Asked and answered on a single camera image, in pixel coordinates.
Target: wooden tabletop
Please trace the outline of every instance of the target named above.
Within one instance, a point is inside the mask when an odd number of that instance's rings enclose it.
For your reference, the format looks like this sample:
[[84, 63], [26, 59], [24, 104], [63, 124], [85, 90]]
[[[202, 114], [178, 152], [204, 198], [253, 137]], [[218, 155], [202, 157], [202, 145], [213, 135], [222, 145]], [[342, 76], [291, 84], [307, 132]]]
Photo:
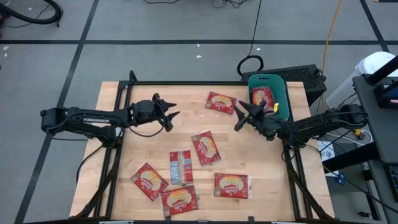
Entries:
[[[117, 82], [102, 83], [97, 110], [113, 110], [117, 86]], [[288, 82], [287, 86], [294, 120], [309, 117], [303, 84]], [[199, 210], [174, 215], [172, 220], [245, 221], [248, 220], [248, 216], [253, 216], [256, 221], [294, 220], [286, 164], [280, 158], [281, 140], [276, 138], [268, 142], [249, 125], [245, 125], [240, 132], [234, 131], [237, 122], [235, 114], [204, 107], [210, 91], [243, 101], [247, 101], [248, 98], [246, 86], [137, 85], [133, 87], [131, 103], [151, 99], [154, 93], [159, 93], [165, 101], [177, 104], [168, 113], [174, 111], [181, 113], [173, 119], [174, 128], [171, 132], [163, 131], [150, 139], [136, 136], [126, 130], [112, 219], [164, 220], [160, 198], [152, 202], [129, 178], [143, 163], [148, 162], [170, 183], [169, 152], [188, 147], [192, 153], [194, 185], [200, 195]], [[151, 123], [135, 129], [142, 134], [150, 134], [159, 128], [159, 123]], [[207, 129], [211, 130], [221, 160], [211, 166], [201, 166], [190, 136]], [[317, 147], [314, 140], [308, 143]], [[85, 156], [99, 145], [98, 140], [89, 140]], [[102, 150], [95, 154], [83, 166], [70, 215], [80, 212], [97, 190], [104, 152], [105, 150]], [[302, 162], [309, 191], [323, 209], [334, 216], [319, 153], [310, 148], [302, 149]], [[251, 175], [252, 199], [214, 197], [215, 172]], [[302, 194], [299, 190], [297, 196], [304, 217]], [[101, 214], [104, 213], [105, 206], [102, 206]]]

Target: yellow cable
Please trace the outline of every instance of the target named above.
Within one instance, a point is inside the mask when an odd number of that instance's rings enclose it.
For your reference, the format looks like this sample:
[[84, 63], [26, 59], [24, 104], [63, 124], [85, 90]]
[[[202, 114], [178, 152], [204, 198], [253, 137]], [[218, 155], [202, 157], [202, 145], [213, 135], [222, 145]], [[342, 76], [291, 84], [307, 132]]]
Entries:
[[[338, 11], [340, 10], [340, 6], [341, 6], [341, 3], [342, 3], [342, 2], [343, 2], [343, 0], [339, 0], [339, 1], [338, 1], [338, 5], [337, 5], [336, 12], [335, 12], [335, 16], [333, 17], [333, 20], [332, 20], [332, 22], [331, 22], [331, 26], [330, 26], [328, 38], [326, 39], [325, 50], [323, 51], [322, 75], [323, 75], [323, 73], [325, 72], [326, 54], [327, 54], [327, 52], [328, 52], [328, 44], [329, 44], [329, 40], [330, 40], [330, 37], [331, 37], [331, 32], [333, 31], [333, 28], [334, 28], [334, 26], [335, 26], [337, 14], [338, 14]], [[326, 103], [323, 101], [323, 95], [321, 95], [321, 100], [322, 100], [323, 107], [325, 108], [325, 110], [327, 110], [327, 109], [328, 109], [328, 106], [327, 106]]]

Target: teal bin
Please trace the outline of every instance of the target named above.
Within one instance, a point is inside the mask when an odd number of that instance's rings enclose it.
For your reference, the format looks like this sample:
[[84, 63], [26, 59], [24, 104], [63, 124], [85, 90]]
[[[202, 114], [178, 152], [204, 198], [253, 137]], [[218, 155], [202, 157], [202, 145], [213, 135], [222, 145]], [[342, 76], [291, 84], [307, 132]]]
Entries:
[[274, 103], [279, 103], [279, 117], [287, 120], [289, 118], [289, 103], [287, 102], [285, 81], [277, 75], [252, 75], [249, 79], [249, 101], [251, 96], [251, 89], [260, 86], [269, 86], [272, 91]]

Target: food packet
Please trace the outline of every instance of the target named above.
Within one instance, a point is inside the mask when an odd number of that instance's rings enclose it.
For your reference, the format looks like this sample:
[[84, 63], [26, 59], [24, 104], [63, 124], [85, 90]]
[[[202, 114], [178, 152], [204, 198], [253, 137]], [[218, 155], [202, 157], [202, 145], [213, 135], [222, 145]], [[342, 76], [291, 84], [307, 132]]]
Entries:
[[260, 105], [263, 100], [266, 102], [264, 107], [265, 113], [274, 110], [274, 100], [272, 97], [271, 88], [269, 86], [251, 89], [251, 97], [253, 104]]
[[191, 138], [201, 165], [207, 165], [221, 160], [210, 131], [192, 135]]
[[211, 108], [214, 110], [219, 110], [231, 114], [234, 113], [235, 103], [236, 103], [235, 98], [210, 92], [209, 97], [207, 98], [205, 104], [205, 108]]
[[251, 176], [239, 174], [215, 174], [214, 196], [251, 198]]
[[193, 182], [190, 149], [170, 152], [170, 175], [172, 184], [189, 184]]
[[199, 196], [193, 185], [161, 193], [164, 217], [199, 209]]
[[141, 166], [130, 179], [152, 201], [169, 185], [148, 163]]

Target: cracker package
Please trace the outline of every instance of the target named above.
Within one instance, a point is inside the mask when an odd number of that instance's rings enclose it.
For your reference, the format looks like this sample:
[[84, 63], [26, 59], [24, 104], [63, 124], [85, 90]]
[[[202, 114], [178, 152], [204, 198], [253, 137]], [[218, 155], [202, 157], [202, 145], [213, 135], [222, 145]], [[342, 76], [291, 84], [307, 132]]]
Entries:
[[161, 193], [165, 217], [199, 209], [198, 195], [194, 186], [182, 187]]
[[201, 165], [211, 164], [221, 159], [210, 131], [191, 136]]
[[260, 105], [263, 100], [266, 102], [264, 112], [274, 110], [274, 100], [272, 98], [272, 92], [269, 86], [253, 88], [251, 90], [251, 97], [253, 104]]
[[238, 174], [215, 174], [215, 197], [251, 198], [251, 177]]
[[148, 163], [139, 168], [130, 179], [152, 201], [169, 185]]
[[190, 149], [170, 152], [170, 174], [172, 184], [188, 184], [193, 182]]
[[235, 103], [235, 98], [210, 92], [205, 107], [231, 114], [234, 113]]

